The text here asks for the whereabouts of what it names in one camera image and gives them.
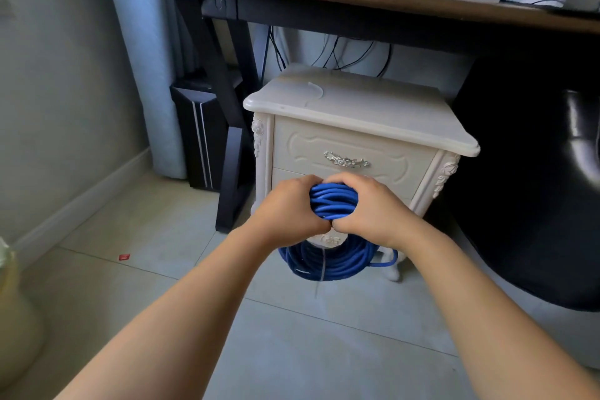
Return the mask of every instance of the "person's left hand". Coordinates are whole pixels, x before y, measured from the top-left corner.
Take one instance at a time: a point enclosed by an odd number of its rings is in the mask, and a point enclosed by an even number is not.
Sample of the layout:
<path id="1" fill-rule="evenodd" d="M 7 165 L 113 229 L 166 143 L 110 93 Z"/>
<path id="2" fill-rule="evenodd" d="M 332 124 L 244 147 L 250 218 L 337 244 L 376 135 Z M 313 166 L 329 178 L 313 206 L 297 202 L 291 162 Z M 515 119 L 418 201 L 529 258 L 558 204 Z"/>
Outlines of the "person's left hand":
<path id="1" fill-rule="evenodd" d="M 312 175 L 281 181 L 244 226 L 253 228 L 273 250 L 325 234 L 331 222 L 317 217 L 309 196 L 311 187 L 322 181 Z"/>

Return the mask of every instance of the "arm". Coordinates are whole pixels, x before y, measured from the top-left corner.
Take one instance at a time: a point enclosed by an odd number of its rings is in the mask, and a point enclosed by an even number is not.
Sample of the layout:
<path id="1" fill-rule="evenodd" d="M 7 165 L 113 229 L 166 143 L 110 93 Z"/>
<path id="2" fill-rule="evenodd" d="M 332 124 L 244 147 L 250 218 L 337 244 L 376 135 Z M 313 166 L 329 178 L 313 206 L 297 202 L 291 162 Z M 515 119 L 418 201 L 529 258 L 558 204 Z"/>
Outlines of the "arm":
<path id="1" fill-rule="evenodd" d="M 257 269 L 274 249 L 331 224 L 310 208 L 321 182 L 281 182 L 206 260 L 123 328 L 58 395 L 59 400 L 202 398 L 233 318 Z"/>
<path id="2" fill-rule="evenodd" d="M 600 399 L 596 382 L 446 235 L 412 213 L 385 185 L 336 174 L 358 192 L 356 210 L 334 229 L 404 252 L 421 272 L 482 400 Z"/>

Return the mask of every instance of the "cable coil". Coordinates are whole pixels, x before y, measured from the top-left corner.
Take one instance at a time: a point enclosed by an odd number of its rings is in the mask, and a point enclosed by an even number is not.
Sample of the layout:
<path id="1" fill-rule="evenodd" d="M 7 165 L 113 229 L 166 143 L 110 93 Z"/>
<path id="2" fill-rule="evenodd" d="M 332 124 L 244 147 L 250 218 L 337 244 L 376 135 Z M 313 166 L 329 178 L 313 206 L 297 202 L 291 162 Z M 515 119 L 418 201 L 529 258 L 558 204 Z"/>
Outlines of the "cable coil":
<path id="1" fill-rule="evenodd" d="M 339 183 L 322 183 L 310 190 L 310 206 L 315 214 L 325 220 L 336 220 L 350 215 L 358 204 L 358 193 L 353 188 Z M 322 249 L 309 241 L 279 249 L 281 258 L 292 272 L 306 280 L 331 281 L 349 278 L 367 266 L 386 268 L 398 260 L 371 262 L 379 246 L 355 234 L 338 247 Z"/>

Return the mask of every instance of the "black chair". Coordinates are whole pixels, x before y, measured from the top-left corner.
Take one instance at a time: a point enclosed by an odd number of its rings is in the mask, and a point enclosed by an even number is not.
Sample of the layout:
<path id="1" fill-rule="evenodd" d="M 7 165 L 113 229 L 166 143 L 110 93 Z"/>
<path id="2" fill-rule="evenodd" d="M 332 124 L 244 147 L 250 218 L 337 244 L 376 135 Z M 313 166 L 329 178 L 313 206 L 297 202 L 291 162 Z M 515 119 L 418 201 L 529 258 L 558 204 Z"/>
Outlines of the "black chair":
<path id="1" fill-rule="evenodd" d="M 453 109 L 481 146 L 445 188 L 502 278 L 566 308 L 600 311 L 600 99 L 560 73 L 479 60 Z"/>

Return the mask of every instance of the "nightstand top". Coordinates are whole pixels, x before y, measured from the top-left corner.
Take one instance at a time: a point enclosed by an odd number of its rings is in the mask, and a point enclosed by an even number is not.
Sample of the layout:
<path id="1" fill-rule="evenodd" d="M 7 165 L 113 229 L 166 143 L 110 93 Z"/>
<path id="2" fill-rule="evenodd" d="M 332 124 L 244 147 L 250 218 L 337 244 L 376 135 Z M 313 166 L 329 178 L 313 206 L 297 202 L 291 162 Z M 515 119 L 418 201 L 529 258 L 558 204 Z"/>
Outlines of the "nightstand top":
<path id="1" fill-rule="evenodd" d="M 464 130 L 434 87 L 291 64 L 244 100 L 244 108 L 475 157 Z"/>

